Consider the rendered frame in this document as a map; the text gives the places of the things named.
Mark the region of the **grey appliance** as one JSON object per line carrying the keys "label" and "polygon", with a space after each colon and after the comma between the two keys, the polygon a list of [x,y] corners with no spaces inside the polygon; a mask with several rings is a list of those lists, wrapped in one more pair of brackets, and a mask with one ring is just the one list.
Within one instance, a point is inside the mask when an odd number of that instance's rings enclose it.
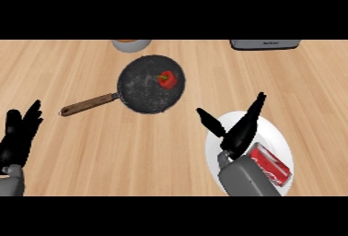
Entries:
{"label": "grey appliance", "polygon": [[245,51],[294,49],[300,44],[300,40],[232,40],[232,47]]}

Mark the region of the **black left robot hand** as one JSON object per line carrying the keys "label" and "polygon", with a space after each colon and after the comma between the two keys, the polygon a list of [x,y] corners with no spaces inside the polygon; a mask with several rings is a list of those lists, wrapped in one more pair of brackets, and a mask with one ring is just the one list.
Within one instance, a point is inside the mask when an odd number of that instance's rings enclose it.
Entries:
{"label": "black left robot hand", "polygon": [[0,140],[0,170],[12,164],[26,167],[31,143],[45,120],[42,115],[40,100],[34,101],[26,114],[17,109],[8,111],[6,133]]}

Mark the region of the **white plate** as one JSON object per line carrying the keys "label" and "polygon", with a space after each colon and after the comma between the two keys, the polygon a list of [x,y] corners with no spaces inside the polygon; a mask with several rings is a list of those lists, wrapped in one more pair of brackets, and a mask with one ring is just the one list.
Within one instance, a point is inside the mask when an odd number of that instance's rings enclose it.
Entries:
{"label": "white plate", "polygon": [[[245,115],[244,111],[235,111],[225,113],[217,120],[220,121],[226,130],[231,130],[235,126],[236,122]],[[294,170],[294,158],[291,153],[291,148],[288,145],[287,138],[278,127],[273,123],[263,117],[259,117],[257,121],[257,134],[253,140],[253,143],[260,142],[263,146],[267,148],[270,153],[276,156],[276,158],[285,163],[290,168],[291,174],[295,174]],[[211,175],[216,179],[217,186],[223,189],[223,185],[219,180],[219,154],[222,152],[220,143],[223,138],[217,137],[213,132],[207,133],[205,139],[205,158],[207,164],[210,168]]]}

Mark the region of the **red soda can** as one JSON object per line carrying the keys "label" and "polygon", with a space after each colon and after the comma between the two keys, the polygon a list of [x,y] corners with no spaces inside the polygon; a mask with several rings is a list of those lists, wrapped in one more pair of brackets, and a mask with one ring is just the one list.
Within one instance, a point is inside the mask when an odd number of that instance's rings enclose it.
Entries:
{"label": "red soda can", "polygon": [[270,150],[256,142],[250,149],[250,156],[257,163],[260,169],[266,173],[270,182],[284,187],[292,176],[288,165],[278,159]]}

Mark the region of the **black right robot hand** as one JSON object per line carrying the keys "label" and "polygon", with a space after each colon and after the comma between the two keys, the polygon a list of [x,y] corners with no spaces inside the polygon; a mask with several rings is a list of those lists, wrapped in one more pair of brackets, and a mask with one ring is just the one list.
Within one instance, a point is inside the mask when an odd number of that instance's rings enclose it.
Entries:
{"label": "black right robot hand", "polygon": [[266,93],[260,92],[245,115],[238,120],[231,130],[225,129],[222,122],[207,110],[203,108],[197,109],[203,125],[217,137],[223,138],[220,148],[229,153],[232,160],[236,160],[244,155],[244,152],[248,150],[253,143],[257,133],[257,121],[266,98]]}

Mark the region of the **red bell pepper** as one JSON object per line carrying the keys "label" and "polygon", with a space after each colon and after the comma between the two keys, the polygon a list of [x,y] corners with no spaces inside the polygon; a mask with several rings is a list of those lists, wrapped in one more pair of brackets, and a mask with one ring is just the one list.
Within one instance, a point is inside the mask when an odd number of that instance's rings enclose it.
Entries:
{"label": "red bell pepper", "polygon": [[177,77],[170,70],[166,70],[158,76],[158,83],[164,89],[175,89],[177,86]]}

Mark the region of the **grey round pot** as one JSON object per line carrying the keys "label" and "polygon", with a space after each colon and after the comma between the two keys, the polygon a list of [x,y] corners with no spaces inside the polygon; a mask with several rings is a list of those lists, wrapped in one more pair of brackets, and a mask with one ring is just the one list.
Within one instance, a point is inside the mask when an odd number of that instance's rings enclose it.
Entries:
{"label": "grey round pot", "polygon": [[118,41],[113,40],[116,49],[123,53],[138,53],[145,50],[151,40]]}

